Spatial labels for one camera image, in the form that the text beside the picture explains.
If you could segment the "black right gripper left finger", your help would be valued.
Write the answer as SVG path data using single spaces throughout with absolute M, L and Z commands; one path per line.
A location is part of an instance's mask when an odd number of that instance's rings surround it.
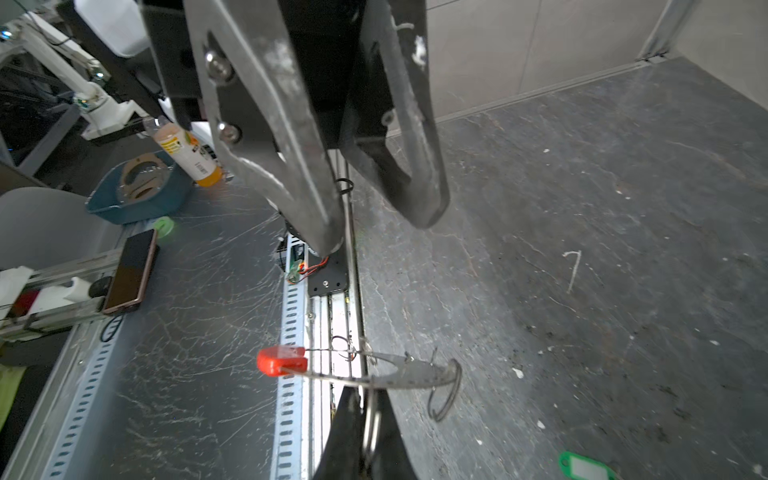
M 363 429 L 364 413 L 359 390 L 347 386 L 342 391 L 313 480 L 363 478 Z

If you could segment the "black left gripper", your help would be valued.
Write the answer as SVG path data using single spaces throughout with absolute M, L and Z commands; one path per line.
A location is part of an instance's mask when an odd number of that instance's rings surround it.
M 339 146 L 414 227 L 442 217 L 450 194 L 430 95 L 425 2 L 138 8 L 166 117 L 186 129 L 209 122 L 222 163 L 317 255 L 335 252 L 345 230 L 326 149 Z

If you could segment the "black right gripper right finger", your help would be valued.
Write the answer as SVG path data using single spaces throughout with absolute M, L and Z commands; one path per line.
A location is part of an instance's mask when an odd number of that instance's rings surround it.
M 417 479 L 386 390 L 367 392 L 367 478 Z

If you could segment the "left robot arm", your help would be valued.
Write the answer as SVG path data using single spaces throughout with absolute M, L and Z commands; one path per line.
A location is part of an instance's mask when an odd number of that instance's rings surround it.
M 206 124 L 320 255 L 346 225 L 332 150 L 415 227 L 448 206 L 422 1 L 5 1 L 1 49 L 34 55 L 98 135 Z

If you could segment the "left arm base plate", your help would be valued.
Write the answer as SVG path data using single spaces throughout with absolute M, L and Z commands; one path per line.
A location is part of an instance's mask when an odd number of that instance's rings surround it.
M 332 295 L 348 289 L 349 268 L 345 245 L 341 245 L 326 259 L 317 257 L 309 250 L 307 259 L 308 266 L 316 269 L 305 280 L 310 297 Z

